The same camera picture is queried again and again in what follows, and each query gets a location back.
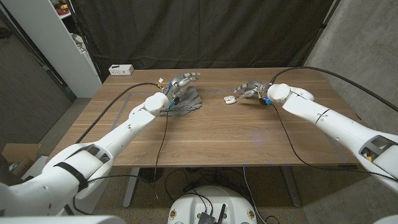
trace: crumpled cloth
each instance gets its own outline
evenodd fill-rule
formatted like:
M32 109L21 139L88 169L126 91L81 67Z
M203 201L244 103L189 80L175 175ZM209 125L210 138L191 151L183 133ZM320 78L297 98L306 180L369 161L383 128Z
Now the crumpled cloth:
M160 111L161 116L182 116L201 107L201 99L197 89L193 86L186 90L180 90L176 96L180 97L180 102L173 105L170 109Z

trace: power strip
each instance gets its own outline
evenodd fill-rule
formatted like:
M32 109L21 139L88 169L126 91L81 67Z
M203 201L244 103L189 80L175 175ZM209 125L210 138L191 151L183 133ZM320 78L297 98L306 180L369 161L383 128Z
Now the power strip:
M109 68L111 75L131 75L133 71L132 65L112 65Z

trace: black strap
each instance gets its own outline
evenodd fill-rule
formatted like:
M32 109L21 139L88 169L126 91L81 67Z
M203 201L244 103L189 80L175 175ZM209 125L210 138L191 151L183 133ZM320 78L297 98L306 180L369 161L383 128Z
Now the black strap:
M83 174L81 174L81 172L77 171L73 166L67 164L66 162L60 162L57 165L55 165L55 167L56 166L61 167L62 169L68 171L71 175L76 177L77 180L79 180L78 192L80 192L81 190L88 187L88 182L85 179L85 176L83 176Z

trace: cable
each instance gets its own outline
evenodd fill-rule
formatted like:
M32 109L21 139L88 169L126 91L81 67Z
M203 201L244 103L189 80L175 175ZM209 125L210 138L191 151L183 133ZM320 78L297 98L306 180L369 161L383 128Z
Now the cable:
M72 211L72 209L70 209L69 204L67 204L66 206L64 206L65 211L67 212L68 215L75 215Z
M159 197L157 196L157 192L156 192L156 169L157 169L157 161L159 161L159 155L160 155L160 150L162 150L162 146L164 143L164 138L166 137L166 132L167 132L167 122L169 121L169 111L167 111L166 114L166 128L164 129L164 135L163 135L163 140L162 140L162 144L160 145L159 148L159 152L157 152L157 157L156 157L156 163L155 163L155 172L154 172L154 189L155 189L155 195L156 195L156 199L159 199Z
M123 174L123 175L110 175L110 176L105 176L105 177L97 177L94 178L92 180L87 181L88 183L92 182L92 181L96 181L96 180L100 180L100 179L105 179L105 178L112 178L112 177L135 177L135 178L139 178L136 175L130 175L130 174Z
M195 189L192 189L193 191L194 191L194 193L197 195L197 196L199 196L199 198L200 198L200 200L203 202L203 204L204 204L204 206L205 206L205 213L207 214L207 206L206 206L206 203L205 203L205 201L203 200L203 198L198 194L198 192L195 190Z
M393 109L394 111L398 112L398 107L397 107L397 106L395 106L395 105L393 105L392 103L388 102L387 100L385 100L385 99L382 98L381 96L379 96L379 95L373 93L372 91L368 90L367 88L365 88L365 87L363 87L363 86L361 86L361 85L359 85L359 84L357 84L357 83L355 83L355 82L353 82L353 81L351 81L351 80L349 80L349 79L347 79L347 78L345 78L345 77L342 77L341 75L338 75L338 74L336 74L336 73L334 73L334 72L330 72L330 71L328 71L328 70L324 70L324 69L321 69L321 68L315 68L315 67L310 67L310 66L300 66L300 67L287 68L287 69L285 69L285 70L282 70L282 71L278 72L278 73L272 78L271 84L274 84L276 78L277 78L280 74L285 73L285 72L288 72L288 71L291 71L291 70L302 69L302 68L312 69L312 70L316 70L316 71L319 71L319 72L327 73L327 74L329 74L329 75L333 75L334 77L337 77L337 78L339 78L339 79L341 79L341 80L343 80L343 81L346 81L346 82L348 82L349 84L355 86L356 88L359 88L360 90L366 92L367 94L369 94L369 95L375 97L375 98L378 99L380 102L384 103L385 105L389 106L389 107L390 107L391 109Z
M225 172L226 170L233 171L233 172L239 174L239 175L242 177L242 179L243 179L242 173L238 172L237 170L234 170L234 169L231 169L231 168L216 168L217 170L207 170L207 169L204 169L204 168L200 168L200 169L202 169L202 170L204 170L204 171L206 171L206 172L214 172L215 174L216 174L217 171L219 171L219 170L224 171L224 177L225 177L227 183L229 184L228 186L225 185L225 187L233 189L234 191L238 192L240 195L248 195L247 188L244 187L244 186L236 185L236 184L232 183L232 182L229 180L228 175L227 175L226 172ZM202 177L201 177L199 180L201 180L201 179L206 179L208 182L213 182L213 181L210 181L210 180L208 180L207 178L205 178L205 177L207 177L207 176L213 176L213 175L203 175L203 173L201 173L201 175L202 175Z
M206 198L205 196L200 195L200 194L198 194L198 193L196 193L196 194L195 194L195 193L185 193L185 194L183 194L183 195L188 195L188 194L197 195L197 196L203 197L204 199L206 199L207 201L209 201L210 206L211 206L210 216L212 216L212 214L213 214L213 204L211 203L211 201L210 201L208 198Z
M110 107L114 104L114 102L116 102L120 97L122 97L125 93L127 93L127 92L128 92L129 90L131 90L132 88L137 87L137 86L141 86L141 85L154 85L154 86L160 88L156 83L139 83L139 84L132 85L132 86L130 86L129 88L125 89L122 93L120 93L117 97L115 97L115 99L102 111L102 113L97 117L97 119L95 119L95 121L90 125L90 127L88 127L87 130L80 136L80 138L76 141L75 144L80 143L81 140L83 140L83 138L91 131L91 129L93 129L93 127L97 124L97 122L104 116L104 114L107 112L107 110L110 109ZM98 178L95 178L95 179L93 179L93 180L89 180L88 182L91 182L91 181L94 181L94 180L98 180L98 179L103 179L103 178L119 177L119 176L120 176L120 177L121 177L121 176L125 176L125 177L126 177L126 176L133 176L133 175L115 175L115 176L107 176L107 177L98 177ZM83 212L83 211L81 211L80 209L76 208L76 205L75 205L75 197L76 197L76 196L73 197L73 208L74 208L76 211L78 211L78 212L80 212L80 213L82 213L82 214L91 215L90 213Z
M245 183L246 183L246 186L248 187L251 200L253 201L254 209L256 210L257 214L259 215L259 218L261 219L261 221L262 221L264 224L267 224L266 221L261 217L261 214L259 213L259 210L257 209L256 203L254 202L254 198L253 198L253 195L252 195L252 193L251 193L251 190L250 190L248 181L246 180L246 172L244 171L244 167L243 167L243 178L244 178L244 181L245 181Z
M167 179L169 178L169 176L172 175L172 174L173 174L174 172L176 172L176 171L182 171L182 172L185 174L185 179L187 180L187 184L189 184L188 176L187 176L187 174L184 172L184 170L176 169L175 171L173 171L173 172L171 172L171 173L169 173L169 174L167 175L167 177L164 179L164 189L166 190L167 196L169 196L169 199L170 199L173 203L175 202L175 200L172 198L172 196L170 195L169 191L167 190L167 185L166 185L166 183L167 183Z
M130 86L129 88L125 89L122 93L119 94L119 96L117 96L106 108L105 110L103 110L103 112L97 117L97 119L90 125L90 127L87 128L87 130L80 136L80 138L76 141L77 143L80 143L81 140L83 140L83 138L91 131L91 129L94 128L94 126L97 124L97 122L102 118L102 116L104 116L104 114L107 112L107 110L110 109L110 107L114 104L114 102L116 102L120 97L122 97L125 93L127 93L127 91L131 90L134 87L137 86L141 86L141 85L154 85L157 88L160 88L159 86L157 86L156 83L140 83L140 84L135 84Z
M275 216L273 216L273 215L269 215L267 218L266 218L266 221L267 221L267 219L269 219L269 218L275 218L276 219L276 221L278 222L278 224L279 224L279 220L275 217Z
M90 213L87 213L87 212L84 212L84 211L80 210L79 208L76 208L75 199L76 199L76 195L73 196L73 208L74 208L76 211L78 211L78 212L80 212L80 213L82 213L82 214L84 214L84 215L92 215L92 214L90 214Z
M365 170L357 170L357 169L334 169L334 168L317 167L317 166L313 166L313 165L311 165L311 164L306 163L306 162L305 162L303 159L301 159L300 156L296 153L296 150L294 150L292 141L290 140L289 135L287 134L286 128L285 128L285 126L284 126L284 123L282 122L282 119L280 118L279 112L278 112L277 108L275 107L275 105L272 104L272 106L273 106L273 107L275 108L275 110L276 110L276 113L277 113L277 115L278 115L279 121L280 121L280 123L281 123L281 125L282 125L282 127L283 127L283 129L284 129L284 131L285 131L285 134L286 134L286 136L287 136L287 139L289 140L290 146L292 147L292 150L293 150L294 154L295 154L296 157L297 157L298 159L300 159L300 161L302 161L305 165L310 166L310 167L312 167L312 168L323 169L323 170L352 171L352 172L362 172L362 173L366 173L366 174L379 175L379 176L381 176L381 177L385 177L385 178L387 178L387 179L390 179L390 180L393 180L393 181L398 182L398 180L395 179L395 178L393 178L393 177L389 177L389 176L386 176L386 175L383 175L383 174L379 174L379 173L376 173L376 172L370 172L370 171L365 171Z

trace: wooden tabletop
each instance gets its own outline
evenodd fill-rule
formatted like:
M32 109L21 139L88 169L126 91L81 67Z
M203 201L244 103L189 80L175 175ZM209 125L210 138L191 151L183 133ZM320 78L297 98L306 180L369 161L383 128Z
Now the wooden tabletop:
M240 100L226 105L224 97L249 80L269 82L283 68L227 68L189 70L135 70L131 76L109 76L77 118L50 157L73 144L106 106L127 87L142 82L168 83L174 76L200 72L191 82L202 106L181 117L169 117L167 134L160 152L159 167L197 166L299 166L282 129L275 109L262 106L258 99ZM280 75L276 83L304 88L315 101L355 121L354 111L337 92L312 70L292 70ZM139 86L127 92L109 109L82 142L102 138L127 120L129 112L158 89ZM276 105L294 149L311 164L336 165L358 163L353 155L329 140L323 132ZM146 132L137 136L115 160L115 166L154 167L165 130L166 117L159 117Z

